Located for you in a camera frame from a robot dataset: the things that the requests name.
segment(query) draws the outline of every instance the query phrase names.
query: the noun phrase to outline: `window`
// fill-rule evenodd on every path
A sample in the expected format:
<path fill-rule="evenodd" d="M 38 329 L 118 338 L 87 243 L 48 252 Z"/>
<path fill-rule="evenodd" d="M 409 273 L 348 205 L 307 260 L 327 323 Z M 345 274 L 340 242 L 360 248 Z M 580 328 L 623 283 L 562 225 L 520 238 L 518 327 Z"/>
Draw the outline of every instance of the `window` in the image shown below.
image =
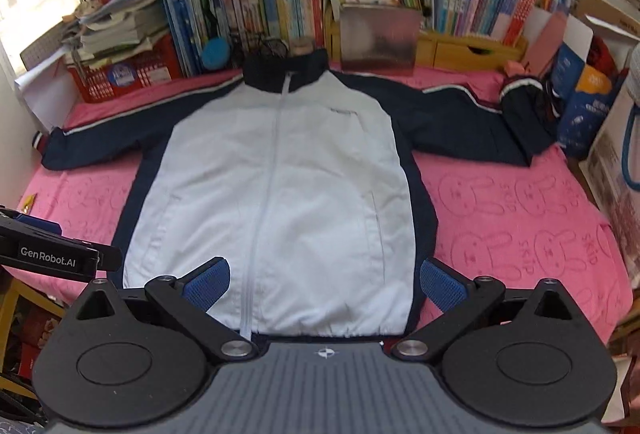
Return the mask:
<path fill-rule="evenodd" d="M 26 70 L 20 52 L 75 10 L 80 0 L 0 0 L 0 42 L 16 75 Z"/>

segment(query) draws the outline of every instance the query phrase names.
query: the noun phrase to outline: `white label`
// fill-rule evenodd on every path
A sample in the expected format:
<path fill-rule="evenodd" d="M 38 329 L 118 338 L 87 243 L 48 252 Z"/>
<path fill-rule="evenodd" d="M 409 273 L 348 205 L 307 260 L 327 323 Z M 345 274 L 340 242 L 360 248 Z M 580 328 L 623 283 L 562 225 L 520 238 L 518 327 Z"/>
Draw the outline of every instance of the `white label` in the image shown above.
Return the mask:
<path fill-rule="evenodd" d="M 149 83 L 152 85 L 171 80 L 171 75 L 169 74 L 168 68 L 153 69 L 147 72 L 146 76 L 149 78 Z"/>

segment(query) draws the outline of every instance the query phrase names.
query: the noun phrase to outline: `white wall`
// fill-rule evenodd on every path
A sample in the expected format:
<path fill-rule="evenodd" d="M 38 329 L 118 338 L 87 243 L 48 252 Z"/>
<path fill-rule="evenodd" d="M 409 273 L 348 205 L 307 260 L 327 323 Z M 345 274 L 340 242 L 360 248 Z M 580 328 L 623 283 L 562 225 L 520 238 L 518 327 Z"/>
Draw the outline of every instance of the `white wall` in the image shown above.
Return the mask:
<path fill-rule="evenodd" d="M 0 205 L 15 208 L 39 161 L 31 147 L 36 126 L 0 75 Z"/>

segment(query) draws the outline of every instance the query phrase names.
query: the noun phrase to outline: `blue round sticker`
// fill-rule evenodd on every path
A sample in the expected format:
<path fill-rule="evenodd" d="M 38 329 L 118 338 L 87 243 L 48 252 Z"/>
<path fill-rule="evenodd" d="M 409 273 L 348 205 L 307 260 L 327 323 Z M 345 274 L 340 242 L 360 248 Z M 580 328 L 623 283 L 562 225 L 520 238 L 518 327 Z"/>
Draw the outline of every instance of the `blue round sticker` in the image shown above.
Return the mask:
<path fill-rule="evenodd" d="M 136 81 L 136 71 L 126 64 L 116 64 L 109 68 L 107 79 L 119 88 L 126 88 Z"/>

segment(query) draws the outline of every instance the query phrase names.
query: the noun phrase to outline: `white and navy jacket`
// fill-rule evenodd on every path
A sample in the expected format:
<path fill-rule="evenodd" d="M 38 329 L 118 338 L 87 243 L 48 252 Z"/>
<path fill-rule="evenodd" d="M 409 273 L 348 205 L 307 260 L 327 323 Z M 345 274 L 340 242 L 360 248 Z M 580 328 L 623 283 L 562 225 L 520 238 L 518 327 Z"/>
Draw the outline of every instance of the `white and navy jacket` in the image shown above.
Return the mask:
<path fill-rule="evenodd" d="M 553 142 L 541 97 L 520 78 L 485 107 L 465 86 L 329 71 L 324 50 L 249 58 L 224 84 L 55 130 L 42 164 L 142 149 L 113 239 L 124 287 L 222 256 L 230 288 L 209 314 L 245 336 L 402 335 L 437 228 L 412 150 L 527 166 Z"/>

